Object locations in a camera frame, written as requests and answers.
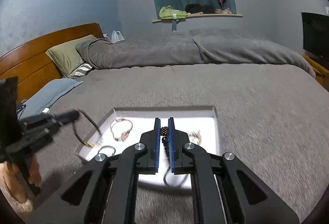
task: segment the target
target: television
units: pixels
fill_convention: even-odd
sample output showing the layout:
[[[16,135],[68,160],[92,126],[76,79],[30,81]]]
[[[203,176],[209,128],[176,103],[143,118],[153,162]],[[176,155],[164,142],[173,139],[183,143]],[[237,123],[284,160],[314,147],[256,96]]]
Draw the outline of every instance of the television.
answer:
[[[329,16],[302,12],[304,50],[314,61],[329,69]]]

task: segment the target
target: white plastic bag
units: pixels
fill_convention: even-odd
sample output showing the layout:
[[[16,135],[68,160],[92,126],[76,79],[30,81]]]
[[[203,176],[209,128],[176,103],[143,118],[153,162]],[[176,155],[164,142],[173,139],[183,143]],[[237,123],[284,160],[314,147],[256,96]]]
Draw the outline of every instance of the white plastic bag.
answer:
[[[112,32],[112,37],[111,37],[112,43],[116,43],[116,42],[123,41],[123,40],[124,40],[124,37],[121,34],[121,32],[119,32],[119,31]]]
[[[105,40],[109,40],[111,42],[111,44],[113,44],[112,41],[111,41],[111,38],[109,37],[108,34],[103,34],[103,36],[104,36]]]

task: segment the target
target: gray bedspread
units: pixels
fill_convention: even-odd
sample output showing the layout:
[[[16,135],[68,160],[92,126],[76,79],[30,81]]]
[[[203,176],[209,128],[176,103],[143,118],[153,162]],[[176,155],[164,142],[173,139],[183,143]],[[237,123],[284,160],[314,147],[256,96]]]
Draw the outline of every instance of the gray bedspread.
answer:
[[[300,221],[329,184],[329,93],[299,67],[197,64],[93,70],[53,113],[81,108],[96,122],[113,107],[213,105],[220,143],[277,193]],[[81,119],[79,134],[92,126]],[[67,126],[37,155],[46,198],[81,166]],[[193,223],[192,199],[139,189],[136,223]]]
[[[234,29],[197,29],[138,34],[110,44],[86,41],[77,48],[96,69],[202,63],[268,63],[298,66],[315,77],[303,57],[262,35]]]

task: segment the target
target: metal screw cap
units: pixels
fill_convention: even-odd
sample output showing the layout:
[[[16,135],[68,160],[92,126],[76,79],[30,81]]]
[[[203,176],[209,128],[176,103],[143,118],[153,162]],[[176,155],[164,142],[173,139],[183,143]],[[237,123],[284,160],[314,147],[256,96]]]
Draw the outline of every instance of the metal screw cap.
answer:
[[[195,144],[192,142],[188,142],[184,144],[185,149],[194,149],[195,148]]]
[[[105,154],[102,154],[102,153],[97,154],[95,156],[95,160],[98,161],[98,162],[103,162],[105,160],[105,158],[106,158],[106,155]]]
[[[228,161],[232,161],[234,159],[234,154],[233,153],[225,153],[224,158]]]
[[[145,145],[143,143],[137,143],[135,144],[135,149],[140,151],[145,148]]]

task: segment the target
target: gold bracelet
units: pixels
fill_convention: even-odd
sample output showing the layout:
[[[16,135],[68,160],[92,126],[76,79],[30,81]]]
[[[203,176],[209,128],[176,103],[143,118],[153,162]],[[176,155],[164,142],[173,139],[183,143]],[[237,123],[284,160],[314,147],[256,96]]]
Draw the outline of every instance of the gold bracelet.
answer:
[[[123,122],[123,121],[128,121],[128,122],[130,122],[130,123],[131,123],[131,127],[130,127],[130,129],[128,129],[127,131],[122,132],[120,138],[116,138],[116,137],[114,136],[114,133],[113,133],[112,128],[113,128],[117,123],[119,123],[119,122]],[[123,118],[123,117],[117,117],[117,118],[115,118],[115,119],[111,122],[111,125],[110,125],[110,130],[111,130],[111,133],[112,133],[112,136],[113,136],[114,140],[115,140],[115,141],[122,141],[122,142],[125,141],[126,138],[128,138],[128,136],[129,136],[129,134],[130,134],[132,128],[133,128],[133,122],[131,122],[130,120],[125,119],[125,118]]]
[[[191,133],[188,133],[188,136],[189,138],[191,139],[196,139],[196,145],[200,145],[201,142],[202,142],[202,137],[200,135],[200,130],[198,130],[198,132],[191,132]]]

